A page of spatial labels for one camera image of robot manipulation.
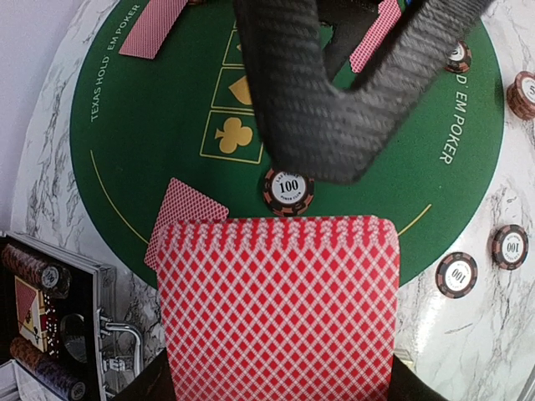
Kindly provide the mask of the black poker chip stack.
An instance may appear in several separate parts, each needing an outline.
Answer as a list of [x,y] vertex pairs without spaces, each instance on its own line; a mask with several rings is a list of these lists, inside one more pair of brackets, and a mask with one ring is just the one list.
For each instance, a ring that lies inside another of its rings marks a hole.
[[492,259],[504,270],[516,270],[526,260],[528,238],[519,225],[511,224],[499,228],[492,239]]

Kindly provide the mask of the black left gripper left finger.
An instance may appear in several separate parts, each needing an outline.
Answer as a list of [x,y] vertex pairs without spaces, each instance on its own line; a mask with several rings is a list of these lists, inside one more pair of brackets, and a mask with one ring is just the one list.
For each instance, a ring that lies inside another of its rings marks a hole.
[[120,392],[122,401],[175,401],[167,353],[160,353]]

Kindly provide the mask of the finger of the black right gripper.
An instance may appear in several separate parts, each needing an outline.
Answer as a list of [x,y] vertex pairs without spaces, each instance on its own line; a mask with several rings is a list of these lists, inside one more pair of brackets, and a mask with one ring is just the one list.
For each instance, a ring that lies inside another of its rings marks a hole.
[[373,22],[375,1],[236,1],[257,127],[273,165],[359,180],[445,67],[487,1],[415,1],[349,89],[335,72]]

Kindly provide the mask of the red-backed card bottom player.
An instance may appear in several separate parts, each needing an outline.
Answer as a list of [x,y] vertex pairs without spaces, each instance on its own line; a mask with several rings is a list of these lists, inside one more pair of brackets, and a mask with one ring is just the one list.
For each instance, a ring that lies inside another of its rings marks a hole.
[[360,73],[386,35],[396,25],[404,7],[396,0],[384,0],[379,4],[379,16],[366,32],[360,44],[349,57],[351,69]]

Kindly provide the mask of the red-backed card player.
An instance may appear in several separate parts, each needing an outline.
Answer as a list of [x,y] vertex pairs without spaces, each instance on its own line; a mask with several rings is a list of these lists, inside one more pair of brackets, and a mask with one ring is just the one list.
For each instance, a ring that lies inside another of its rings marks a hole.
[[360,73],[386,35],[396,25],[404,7],[396,0],[384,0],[379,4],[379,16],[366,32],[360,44],[349,57],[351,69]]
[[151,0],[126,37],[119,54],[154,59],[187,0]]

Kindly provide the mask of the red poker chip stack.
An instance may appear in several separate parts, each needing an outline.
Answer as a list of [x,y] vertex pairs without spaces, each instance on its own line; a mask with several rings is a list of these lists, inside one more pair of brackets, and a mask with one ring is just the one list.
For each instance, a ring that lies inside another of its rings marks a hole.
[[534,73],[521,71],[507,87],[507,104],[522,120],[534,119]]

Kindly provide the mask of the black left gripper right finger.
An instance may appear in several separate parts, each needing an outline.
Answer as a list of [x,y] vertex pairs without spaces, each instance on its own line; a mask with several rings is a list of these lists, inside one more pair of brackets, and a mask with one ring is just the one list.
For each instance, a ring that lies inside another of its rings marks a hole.
[[443,401],[398,358],[393,360],[388,401]]

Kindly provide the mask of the red-backed card top player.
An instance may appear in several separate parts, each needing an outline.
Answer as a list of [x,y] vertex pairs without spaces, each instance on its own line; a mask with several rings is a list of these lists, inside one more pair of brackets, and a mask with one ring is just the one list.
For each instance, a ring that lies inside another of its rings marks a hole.
[[187,0],[151,0],[126,37],[119,54],[154,59]]

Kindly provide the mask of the dealt red-backed playing card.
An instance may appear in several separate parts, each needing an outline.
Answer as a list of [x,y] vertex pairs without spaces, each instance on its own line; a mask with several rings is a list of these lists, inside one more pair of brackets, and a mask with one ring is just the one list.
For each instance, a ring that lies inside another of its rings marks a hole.
[[144,263],[157,269],[158,248],[163,242],[165,228],[177,221],[224,221],[229,210],[221,203],[188,184],[172,178],[156,217],[145,253]]

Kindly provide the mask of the red playing card deck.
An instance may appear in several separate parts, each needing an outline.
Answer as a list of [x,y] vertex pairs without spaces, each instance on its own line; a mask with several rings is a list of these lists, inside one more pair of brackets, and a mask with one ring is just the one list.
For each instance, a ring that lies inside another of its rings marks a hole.
[[400,246],[377,216],[168,225],[158,251],[179,400],[385,400]]

